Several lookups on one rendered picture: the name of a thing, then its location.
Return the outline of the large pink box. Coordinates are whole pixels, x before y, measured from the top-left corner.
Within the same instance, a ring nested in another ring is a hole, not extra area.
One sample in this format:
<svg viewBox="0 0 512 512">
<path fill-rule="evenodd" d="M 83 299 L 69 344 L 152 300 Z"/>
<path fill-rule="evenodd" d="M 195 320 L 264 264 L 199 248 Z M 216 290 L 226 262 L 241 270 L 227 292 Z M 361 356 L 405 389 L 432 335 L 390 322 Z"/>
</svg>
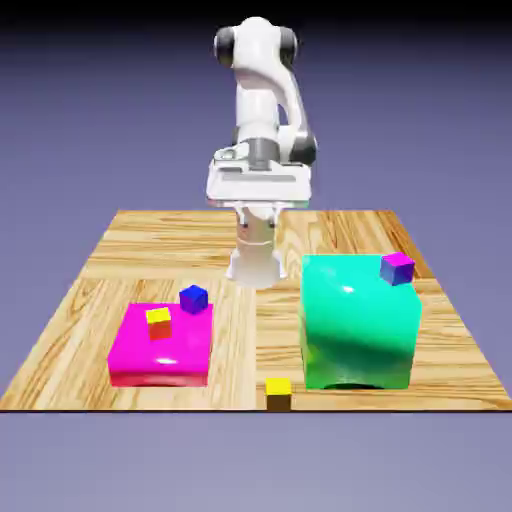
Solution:
<svg viewBox="0 0 512 512">
<path fill-rule="evenodd" d="M 146 312 L 163 306 L 170 311 L 171 336 L 152 341 Z M 177 303 L 131 303 L 107 357 L 110 382 L 116 387 L 205 387 L 212 339 L 212 305 L 190 314 Z"/>
</svg>

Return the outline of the small purple cube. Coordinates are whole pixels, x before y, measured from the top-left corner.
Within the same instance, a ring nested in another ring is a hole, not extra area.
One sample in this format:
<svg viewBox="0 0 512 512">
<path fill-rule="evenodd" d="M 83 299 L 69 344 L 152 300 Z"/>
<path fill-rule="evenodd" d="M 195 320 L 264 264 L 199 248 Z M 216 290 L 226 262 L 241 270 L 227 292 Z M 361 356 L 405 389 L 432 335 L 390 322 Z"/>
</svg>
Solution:
<svg viewBox="0 0 512 512">
<path fill-rule="evenodd" d="M 391 286 L 411 283 L 414 270 L 415 261 L 402 252 L 381 257 L 380 277 Z"/>
</svg>

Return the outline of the small yellow cube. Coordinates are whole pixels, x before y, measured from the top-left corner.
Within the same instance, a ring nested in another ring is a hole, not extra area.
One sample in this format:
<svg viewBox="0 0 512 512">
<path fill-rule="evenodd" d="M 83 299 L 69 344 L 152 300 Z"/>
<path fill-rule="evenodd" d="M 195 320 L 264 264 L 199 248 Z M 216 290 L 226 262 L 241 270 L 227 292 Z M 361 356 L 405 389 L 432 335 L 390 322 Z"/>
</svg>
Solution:
<svg viewBox="0 0 512 512">
<path fill-rule="evenodd" d="M 145 311 L 148 336 L 151 341 L 168 339 L 172 335 L 172 317 L 168 307 Z"/>
<path fill-rule="evenodd" d="M 291 410 L 291 381 L 285 377 L 265 379 L 266 410 L 269 412 L 288 412 Z"/>
</svg>

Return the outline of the large green box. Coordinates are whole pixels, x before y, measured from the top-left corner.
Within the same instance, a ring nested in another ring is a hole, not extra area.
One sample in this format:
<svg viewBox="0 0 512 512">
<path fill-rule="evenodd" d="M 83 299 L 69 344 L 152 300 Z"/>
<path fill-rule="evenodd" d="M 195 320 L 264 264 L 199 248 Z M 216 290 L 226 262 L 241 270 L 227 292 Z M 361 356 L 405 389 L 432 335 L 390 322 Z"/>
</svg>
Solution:
<svg viewBox="0 0 512 512">
<path fill-rule="evenodd" d="M 300 335 L 308 389 L 406 389 L 422 303 L 380 277 L 380 254 L 306 255 Z"/>
</svg>

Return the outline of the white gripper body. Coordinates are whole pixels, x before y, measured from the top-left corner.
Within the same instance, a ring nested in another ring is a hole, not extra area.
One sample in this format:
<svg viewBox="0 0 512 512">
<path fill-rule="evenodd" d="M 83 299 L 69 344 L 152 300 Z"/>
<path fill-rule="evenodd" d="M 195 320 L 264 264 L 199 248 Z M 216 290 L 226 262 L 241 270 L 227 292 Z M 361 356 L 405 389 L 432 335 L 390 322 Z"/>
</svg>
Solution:
<svg viewBox="0 0 512 512">
<path fill-rule="evenodd" d="M 206 197 L 217 207 L 307 207 L 311 199 L 311 169 L 306 165 L 270 162 L 267 171 L 250 170 L 246 161 L 212 161 Z"/>
</svg>

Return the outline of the small blue cube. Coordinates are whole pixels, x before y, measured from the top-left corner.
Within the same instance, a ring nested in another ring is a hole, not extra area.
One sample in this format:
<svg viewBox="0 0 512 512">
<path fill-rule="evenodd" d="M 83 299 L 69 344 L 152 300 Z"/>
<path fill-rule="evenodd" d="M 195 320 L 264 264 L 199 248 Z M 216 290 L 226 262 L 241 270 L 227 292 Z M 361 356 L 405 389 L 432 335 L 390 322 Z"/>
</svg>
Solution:
<svg viewBox="0 0 512 512">
<path fill-rule="evenodd" d="M 198 314 L 208 307 L 208 292 L 198 285 L 190 285 L 179 292 L 179 303 L 183 311 Z"/>
</svg>

